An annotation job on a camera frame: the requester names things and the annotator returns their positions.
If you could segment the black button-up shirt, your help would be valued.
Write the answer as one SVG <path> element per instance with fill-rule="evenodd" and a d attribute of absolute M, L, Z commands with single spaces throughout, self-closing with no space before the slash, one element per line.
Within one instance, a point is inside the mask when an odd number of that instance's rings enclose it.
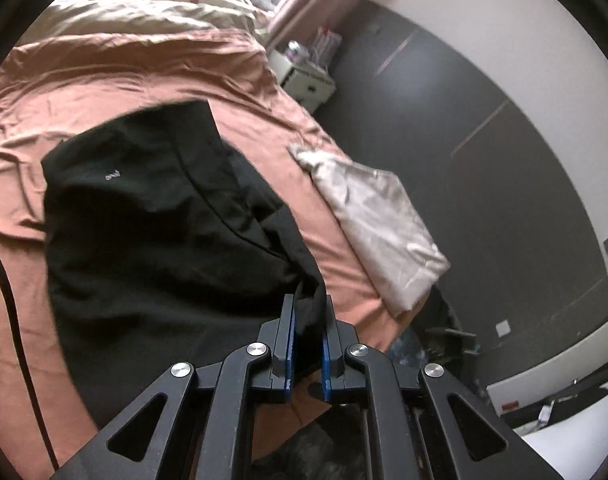
<path fill-rule="evenodd" d="M 204 101 L 139 110 L 42 159 L 60 346 L 104 426 L 180 361 L 219 362 L 295 309 L 294 371 L 317 370 L 325 283 L 293 214 Z"/>

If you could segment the cream folded sheet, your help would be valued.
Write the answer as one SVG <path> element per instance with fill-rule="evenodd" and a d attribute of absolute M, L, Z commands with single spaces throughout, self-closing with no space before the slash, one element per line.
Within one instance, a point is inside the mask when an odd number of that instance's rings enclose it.
<path fill-rule="evenodd" d="M 391 315 L 419 310 L 450 262 L 396 174 L 297 144 L 289 153 L 328 204 Z"/>

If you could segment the white bedside cabinet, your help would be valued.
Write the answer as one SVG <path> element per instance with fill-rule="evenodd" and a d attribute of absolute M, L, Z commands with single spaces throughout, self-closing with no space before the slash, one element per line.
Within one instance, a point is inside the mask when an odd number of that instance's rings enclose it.
<path fill-rule="evenodd" d="M 294 63 L 284 54 L 272 51 L 268 63 L 279 86 L 309 114 L 328 102 L 336 90 L 335 81 L 310 62 Z"/>

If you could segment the brown bed blanket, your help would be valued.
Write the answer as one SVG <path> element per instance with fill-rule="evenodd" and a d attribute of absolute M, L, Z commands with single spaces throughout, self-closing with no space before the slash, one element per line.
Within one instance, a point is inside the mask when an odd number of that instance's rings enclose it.
<path fill-rule="evenodd" d="M 14 48 L 0 66 L 0 258 L 37 390 L 26 392 L 0 292 L 0 447 L 25 479 L 46 479 L 97 431 L 66 370 L 47 298 L 40 162 L 59 142 L 139 108 L 200 99 L 218 131 L 289 205 L 339 318 L 387 350 L 411 322 L 383 304 L 327 203 L 289 154 L 336 151 L 247 32 L 95 34 Z"/>

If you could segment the beige duvet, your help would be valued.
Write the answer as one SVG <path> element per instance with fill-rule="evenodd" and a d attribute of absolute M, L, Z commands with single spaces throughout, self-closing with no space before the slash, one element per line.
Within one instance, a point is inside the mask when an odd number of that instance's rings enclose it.
<path fill-rule="evenodd" d="M 241 29 L 257 36 L 256 18 L 240 10 L 170 0 L 54 0 L 16 42 L 61 36 L 179 34 L 199 29 Z"/>

